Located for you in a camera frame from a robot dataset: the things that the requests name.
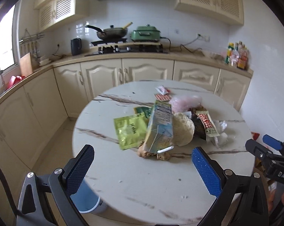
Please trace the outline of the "pink plastic bag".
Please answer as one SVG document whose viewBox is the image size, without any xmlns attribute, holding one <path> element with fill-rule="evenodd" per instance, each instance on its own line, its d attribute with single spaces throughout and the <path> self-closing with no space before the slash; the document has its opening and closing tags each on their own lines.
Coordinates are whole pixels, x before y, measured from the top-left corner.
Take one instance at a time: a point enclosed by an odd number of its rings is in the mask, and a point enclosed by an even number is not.
<svg viewBox="0 0 284 226">
<path fill-rule="evenodd" d="M 175 96 L 170 101 L 169 104 L 172 107 L 174 113 L 186 112 L 189 109 L 197 108 L 201 105 L 202 98 L 197 95 L 182 95 Z"/>
</svg>

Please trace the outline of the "window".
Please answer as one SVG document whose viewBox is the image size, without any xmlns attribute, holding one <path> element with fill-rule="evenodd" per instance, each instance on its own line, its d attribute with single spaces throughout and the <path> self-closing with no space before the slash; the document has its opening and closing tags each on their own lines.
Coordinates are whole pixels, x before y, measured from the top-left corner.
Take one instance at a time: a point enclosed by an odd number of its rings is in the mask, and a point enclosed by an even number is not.
<svg viewBox="0 0 284 226">
<path fill-rule="evenodd" d="M 12 51 L 13 6 L 0 22 L 0 67 L 6 70 L 14 64 Z"/>
</svg>

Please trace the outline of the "wooden cutting board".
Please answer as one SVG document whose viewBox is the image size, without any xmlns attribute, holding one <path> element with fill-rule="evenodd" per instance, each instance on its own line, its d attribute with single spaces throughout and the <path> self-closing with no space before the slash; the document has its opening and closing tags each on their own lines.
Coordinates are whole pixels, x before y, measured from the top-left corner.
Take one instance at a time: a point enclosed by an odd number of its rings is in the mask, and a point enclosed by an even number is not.
<svg viewBox="0 0 284 226">
<path fill-rule="evenodd" d="M 21 70 L 21 76 L 28 77 L 33 73 L 31 53 L 27 53 L 20 58 L 19 67 Z"/>
</svg>

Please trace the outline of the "dark green snack packet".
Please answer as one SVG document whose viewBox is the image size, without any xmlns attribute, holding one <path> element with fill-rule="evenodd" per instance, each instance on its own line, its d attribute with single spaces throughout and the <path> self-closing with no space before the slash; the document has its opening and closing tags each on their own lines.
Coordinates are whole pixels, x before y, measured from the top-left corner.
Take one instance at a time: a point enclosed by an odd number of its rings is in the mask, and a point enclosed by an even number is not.
<svg viewBox="0 0 284 226">
<path fill-rule="evenodd" d="M 152 113 L 152 108 L 146 106 L 139 106 L 134 108 L 134 112 L 135 114 L 144 113 L 145 117 L 149 119 Z"/>
</svg>

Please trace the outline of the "red patterned small packet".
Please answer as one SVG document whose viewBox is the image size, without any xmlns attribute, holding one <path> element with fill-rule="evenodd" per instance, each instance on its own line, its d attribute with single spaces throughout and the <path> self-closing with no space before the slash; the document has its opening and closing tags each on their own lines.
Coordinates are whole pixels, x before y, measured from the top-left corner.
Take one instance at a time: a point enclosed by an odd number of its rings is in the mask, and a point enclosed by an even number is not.
<svg viewBox="0 0 284 226">
<path fill-rule="evenodd" d="M 156 100 L 162 101 L 162 102 L 168 102 L 172 99 L 172 97 L 169 94 L 162 95 L 160 93 L 156 93 L 156 94 L 154 94 L 154 96 L 155 96 Z"/>
</svg>

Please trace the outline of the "light green snack packet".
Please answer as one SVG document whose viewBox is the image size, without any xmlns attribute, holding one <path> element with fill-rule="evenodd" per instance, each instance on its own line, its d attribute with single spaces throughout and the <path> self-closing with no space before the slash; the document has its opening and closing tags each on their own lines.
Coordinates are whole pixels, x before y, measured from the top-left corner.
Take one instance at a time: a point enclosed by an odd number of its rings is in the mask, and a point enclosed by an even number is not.
<svg viewBox="0 0 284 226">
<path fill-rule="evenodd" d="M 114 119 L 115 132 L 121 150 L 141 146 L 146 136 L 147 121 L 144 113 Z"/>
</svg>

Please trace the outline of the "black gas stove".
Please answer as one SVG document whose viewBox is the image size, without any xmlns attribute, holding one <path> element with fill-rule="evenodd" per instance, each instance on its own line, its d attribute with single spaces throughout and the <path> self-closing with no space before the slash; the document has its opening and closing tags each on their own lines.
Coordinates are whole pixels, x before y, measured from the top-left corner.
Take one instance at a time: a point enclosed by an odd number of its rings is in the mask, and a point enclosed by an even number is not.
<svg viewBox="0 0 284 226">
<path fill-rule="evenodd" d="M 92 44 L 92 48 L 84 56 L 96 56 L 119 53 L 163 53 L 168 51 L 160 42 L 127 42 L 126 38 L 116 41 L 98 41 Z"/>
</svg>

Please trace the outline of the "red white snack wrapper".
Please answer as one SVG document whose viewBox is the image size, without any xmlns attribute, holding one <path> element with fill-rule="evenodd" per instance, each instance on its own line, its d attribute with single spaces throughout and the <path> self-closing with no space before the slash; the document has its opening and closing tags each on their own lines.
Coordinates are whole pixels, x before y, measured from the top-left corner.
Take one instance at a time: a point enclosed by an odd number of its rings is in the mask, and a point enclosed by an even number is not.
<svg viewBox="0 0 284 226">
<path fill-rule="evenodd" d="M 201 122 L 204 125 L 205 134 L 208 137 L 218 137 L 220 136 L 219 132 L 217 131 L 217 128 L 212 121 L 209 112 L 208 111 L 196 111 L 196 115 L 198 116 L 198 119 L 201 120 Z"/>
</svg>

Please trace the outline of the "condiment bottles group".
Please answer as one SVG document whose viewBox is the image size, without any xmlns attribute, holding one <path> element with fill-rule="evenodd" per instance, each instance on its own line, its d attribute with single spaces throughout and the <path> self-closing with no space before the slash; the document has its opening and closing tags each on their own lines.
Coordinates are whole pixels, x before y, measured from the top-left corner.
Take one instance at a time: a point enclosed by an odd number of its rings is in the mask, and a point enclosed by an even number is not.
<svg viewBox="0 0 284 226">
<path fill-rule="evenodd" d="M 249 61 L 249 50 L 241 41 L 233 43 L 228 43 L 228 48 L 226 52 L 225 63 L 241 69 L 248 69 L 248 61 Z"/>
</svg>

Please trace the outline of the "black electric kettle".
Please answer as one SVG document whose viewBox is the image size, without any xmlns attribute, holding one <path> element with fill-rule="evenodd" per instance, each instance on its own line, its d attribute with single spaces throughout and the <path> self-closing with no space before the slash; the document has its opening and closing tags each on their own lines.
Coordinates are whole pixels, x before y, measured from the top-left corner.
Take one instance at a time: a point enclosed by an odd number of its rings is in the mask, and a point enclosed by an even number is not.
<svg viewBox="0 0 284 226">
<path fill-rule="evenodd" d="M 82 52 L 82 40 L 81 38 L 74 38 L 70 41 L 71 54 L 73 56 L 79 55 Z"/>
</svg>

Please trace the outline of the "brown paper trash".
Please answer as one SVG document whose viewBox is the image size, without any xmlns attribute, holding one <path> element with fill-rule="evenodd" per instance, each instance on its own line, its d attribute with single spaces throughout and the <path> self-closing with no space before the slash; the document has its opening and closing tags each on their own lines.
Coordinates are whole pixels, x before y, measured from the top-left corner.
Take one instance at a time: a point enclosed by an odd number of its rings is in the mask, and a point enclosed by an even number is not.
<svg viewBox="0 0 284 226">
<path fill-rule="evenodd" d="M 174 146 L 168 146 L 166 148 L 160 149 L 155 153 L 147 151 L 146 145 L 143 141 L 140 142 L 139 148 L 137 150 L 137 155 L 142 158 L 147 158 L 151 156 L 156 156 L 157 160 L 167 161 L 171 154 L 169 151 L 171 151 L 174 148 Z"/>
</svg>

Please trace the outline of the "hanging utensil rack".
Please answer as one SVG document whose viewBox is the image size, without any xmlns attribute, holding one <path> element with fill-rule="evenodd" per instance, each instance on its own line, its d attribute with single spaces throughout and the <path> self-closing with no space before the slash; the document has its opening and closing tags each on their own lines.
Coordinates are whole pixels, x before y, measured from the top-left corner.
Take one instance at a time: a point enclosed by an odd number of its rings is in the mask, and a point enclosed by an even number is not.
<svg viewBox="0 0 284 226">
<path fill-rule="evenodd" d="M 20 57 L 31 53 L 34 58 L 40 58 L 39 42 L 44 37 L 44 33 L 30 34 L 28 29 L 25 29 L 24 36 L 18 42 Z"/>
</svg>

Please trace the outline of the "lower kitchen cabinets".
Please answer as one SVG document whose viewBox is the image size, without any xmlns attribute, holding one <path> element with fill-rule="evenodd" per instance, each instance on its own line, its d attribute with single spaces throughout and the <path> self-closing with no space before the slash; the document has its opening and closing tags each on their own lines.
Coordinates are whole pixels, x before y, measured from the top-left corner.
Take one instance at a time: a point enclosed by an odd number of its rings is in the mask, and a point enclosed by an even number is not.
<svg viewBox="0 0 284 226">
<path fill-rule="evenodd" d="M 141 80 L 173 80 L 201 87 L 239 109 L 253 72 L 193 57 L 78 59 L 48 66 L 0 97 L 0 143 L 14 161 L 32 168 L 64 121 L 79 116 L 106 90 Z"/>
</svg>

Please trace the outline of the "upper kitchen cabinets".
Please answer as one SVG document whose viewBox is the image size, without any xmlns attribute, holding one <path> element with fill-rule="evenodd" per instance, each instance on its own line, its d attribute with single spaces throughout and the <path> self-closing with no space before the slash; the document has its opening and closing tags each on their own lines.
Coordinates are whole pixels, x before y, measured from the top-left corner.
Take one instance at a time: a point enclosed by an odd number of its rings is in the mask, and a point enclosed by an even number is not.
<svg viewBox="0 0 284 226">
<path fill-rule="evenodd" d="M 89 0 L 35 0 L 39 11 L 38 27 L 50 27 L 87 17 Z M 244 24 L 243 0 L 176 0 L 175 9 L 211 16 L 228 24 Z"/>
</svg>

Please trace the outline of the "milk carton with straw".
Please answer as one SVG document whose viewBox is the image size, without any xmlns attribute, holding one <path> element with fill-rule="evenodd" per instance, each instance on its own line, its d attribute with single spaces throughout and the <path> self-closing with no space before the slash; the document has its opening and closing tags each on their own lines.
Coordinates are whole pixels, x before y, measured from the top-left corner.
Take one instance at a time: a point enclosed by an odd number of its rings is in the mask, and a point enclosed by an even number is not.
<svg viewBox="0 0 284 226">
<path fill-rule="evenodd" d="M 157 153 L 171 146 L 173 139 L 173 113 L 169 103 L 155 101 L 149 119 L 144 150 Z"/>
</svg>

